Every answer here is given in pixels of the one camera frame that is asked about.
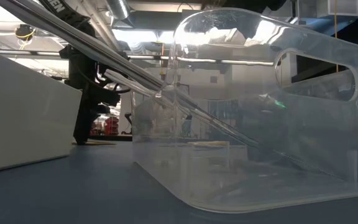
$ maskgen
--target blue-gray floor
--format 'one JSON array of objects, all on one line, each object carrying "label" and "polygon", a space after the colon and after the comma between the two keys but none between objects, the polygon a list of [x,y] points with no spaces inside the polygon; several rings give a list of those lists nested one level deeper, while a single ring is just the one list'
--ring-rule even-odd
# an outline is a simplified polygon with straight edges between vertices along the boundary
[{"label": "blue-gray floor", "polygon": [[131,144],[0,171],[0,223],[358,223],[358,197],[238,215],[191,208],[131,157]]}]

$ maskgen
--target clear plastic bin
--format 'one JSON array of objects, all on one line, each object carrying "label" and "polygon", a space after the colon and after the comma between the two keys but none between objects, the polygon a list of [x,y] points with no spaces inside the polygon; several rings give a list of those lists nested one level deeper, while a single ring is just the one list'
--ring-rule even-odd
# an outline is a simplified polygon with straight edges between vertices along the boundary
[{"label": "clear plastic bin", "polygon": [[[293,82],[297,55],[349,69]],[[191,206],[239,213],[358,196],[358,45],[245,10],[204,11],[178,26],[161,91],[132,100],[136,161]]]}]

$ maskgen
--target black machine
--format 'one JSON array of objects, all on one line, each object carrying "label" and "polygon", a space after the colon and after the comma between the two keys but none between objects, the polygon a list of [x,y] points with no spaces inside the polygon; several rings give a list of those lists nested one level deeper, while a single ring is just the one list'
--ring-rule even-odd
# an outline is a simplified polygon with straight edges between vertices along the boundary
[{"label": "black machine", "polygon": [[[39,0],[39,2],[59,19],[85,34],[96,37],[93,27],[88,22],[89,17],[74,11],[64,0]],[[68,80],[65,83],[83,91],[73,136],[77,144],[85,144],[93,121],[106,110],[100,103],[116,106],[120,100],[119,94],[129,90],[117,91],[117,86],[113,91],[103,88],[111,81],[100,80],[97,74],[98,72],[103,74],[108,67],[90,59],[74,47],[67,45],[59,51],[59,54],[61,58],[69,61]]]}]

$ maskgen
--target ceiling duct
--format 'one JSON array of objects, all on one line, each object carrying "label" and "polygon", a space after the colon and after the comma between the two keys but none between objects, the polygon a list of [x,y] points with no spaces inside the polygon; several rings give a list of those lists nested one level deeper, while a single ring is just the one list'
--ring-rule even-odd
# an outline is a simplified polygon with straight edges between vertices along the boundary
[{"label": "ceiling duct", "polygon": [[131,8],[126,0],[106,0],[106,2],[114,19],[123,20],[129,16]]}]

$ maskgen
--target transparent plastic container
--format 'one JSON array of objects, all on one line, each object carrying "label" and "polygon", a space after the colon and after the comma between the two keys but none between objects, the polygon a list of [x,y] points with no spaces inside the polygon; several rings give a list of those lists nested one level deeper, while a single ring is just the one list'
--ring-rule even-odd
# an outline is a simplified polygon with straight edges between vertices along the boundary
[{"label": "transparent plastic container", "polygon": [[[348,69],[292,82],[296,55]],[[358,45],[219,9],[181,22],[170,58],[158,93],[133,94],[134,155],[180,200],[241,213],[358,196]]]}]

